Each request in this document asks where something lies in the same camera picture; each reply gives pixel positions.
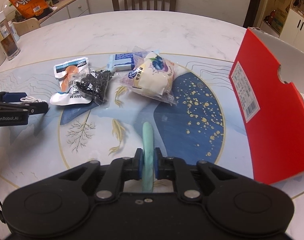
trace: white marble table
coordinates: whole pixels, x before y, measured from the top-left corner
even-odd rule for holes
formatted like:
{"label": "white marble table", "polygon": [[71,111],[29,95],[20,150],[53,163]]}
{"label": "white marble table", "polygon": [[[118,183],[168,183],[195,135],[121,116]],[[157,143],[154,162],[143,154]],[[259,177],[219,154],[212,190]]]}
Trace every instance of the white marble table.
{"label": "white marble table", "polygon": [[[134,46],[161,53],[208,57],[233,62],[245,29],[219,20],[160,11],[93,14],[45,26],[22,36],[20,54],[0,66],[13,68],[65,57],[132,51]],[[1,201],[16,185],[0,176]],[[304,194],[294,200],[296,213],[288,228],[304,240]],[[9,234],[0,224],[0,238]]]}

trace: white container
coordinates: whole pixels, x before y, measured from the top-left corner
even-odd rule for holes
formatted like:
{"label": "white container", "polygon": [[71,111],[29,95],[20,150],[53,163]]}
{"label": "white container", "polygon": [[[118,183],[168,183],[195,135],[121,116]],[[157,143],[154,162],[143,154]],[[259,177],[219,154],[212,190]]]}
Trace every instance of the white container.
{"label": "white container", "polygon": [[9,24],[11,33],[12,33],[13,37],[15,38],[15,41],[18,42],[18,40],[20,39],[20,36],[19,36],[18,33],[16,32],[16,29],[15,29],[15,27],[14,27],[14,25],[13,25],[13,22],[12,22],[12,21],[9,21],[8,24]]}

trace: product label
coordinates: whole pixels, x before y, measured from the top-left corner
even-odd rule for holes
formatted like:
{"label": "product label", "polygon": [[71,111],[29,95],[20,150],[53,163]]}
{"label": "product label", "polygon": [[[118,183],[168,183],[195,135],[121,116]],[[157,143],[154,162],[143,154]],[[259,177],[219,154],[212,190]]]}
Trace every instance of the product label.
{"label": "product label", "polygon": [[239,62],[236,63],[236,66],[231,75],[231,79],[241,102],[245,121],[249,122],[252,117],[254,117],[260,110],[260,106],[253,92],[251,84]]}

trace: orange snack bag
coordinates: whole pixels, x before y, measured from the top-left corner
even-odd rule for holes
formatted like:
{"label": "orange snack bag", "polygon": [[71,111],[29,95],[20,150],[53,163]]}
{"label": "orange snack bag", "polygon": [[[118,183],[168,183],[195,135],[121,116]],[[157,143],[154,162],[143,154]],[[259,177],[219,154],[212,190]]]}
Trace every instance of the orange snack bag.
{"label": "orange snack bag", "polygon": [[26,19],[40,20],[53,12],[45,0],[9,0]]}

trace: cardboard box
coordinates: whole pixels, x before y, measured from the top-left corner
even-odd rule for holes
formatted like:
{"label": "cardboard box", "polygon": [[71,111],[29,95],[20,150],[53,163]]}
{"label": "cardboard box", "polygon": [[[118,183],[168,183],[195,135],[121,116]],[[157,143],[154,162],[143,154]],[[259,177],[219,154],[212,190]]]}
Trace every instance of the cardboard box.
{"label": "cardboard box", "polygon": [[304,53],[247,29],[229,75],[248,136],[254,179],[304,171]]}

